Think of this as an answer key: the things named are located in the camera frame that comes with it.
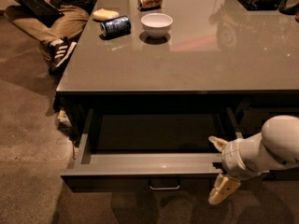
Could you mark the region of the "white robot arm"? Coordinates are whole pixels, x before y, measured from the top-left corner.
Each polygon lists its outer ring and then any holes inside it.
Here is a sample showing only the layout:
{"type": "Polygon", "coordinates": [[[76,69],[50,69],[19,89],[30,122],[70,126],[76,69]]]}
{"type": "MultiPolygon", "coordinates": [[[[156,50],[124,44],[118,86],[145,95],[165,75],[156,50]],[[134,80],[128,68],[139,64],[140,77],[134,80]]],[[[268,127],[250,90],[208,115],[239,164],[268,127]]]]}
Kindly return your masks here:
{"type": "Polygon", "coordinates": [[[226,141],[209,136],[208,140],[221,153],[223,167],[209,193],[210,204],[223,202],[244,180],[299,166],[299,118],[294,116],[275,116],[259,133],[246,139],[226,141]]]}

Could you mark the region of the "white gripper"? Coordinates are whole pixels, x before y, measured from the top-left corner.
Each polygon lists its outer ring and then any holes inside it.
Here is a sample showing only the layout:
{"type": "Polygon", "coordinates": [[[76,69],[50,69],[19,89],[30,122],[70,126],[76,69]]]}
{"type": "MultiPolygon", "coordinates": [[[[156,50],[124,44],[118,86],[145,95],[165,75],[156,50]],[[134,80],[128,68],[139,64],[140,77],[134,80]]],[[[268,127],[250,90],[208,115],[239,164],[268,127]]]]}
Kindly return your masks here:
{"type": "Polygon", "coordinates": [[[269,172],[270,156],[261,137],[236,139],[228,143],[224,139],[211,135],[208,140],[219,152],[222,152],[222,166],[228,174],[218,174],[214,187],[209,193],[210,204],[219,204],[234,193],[241,185],[239,180],[251,179],[269,172]]]}

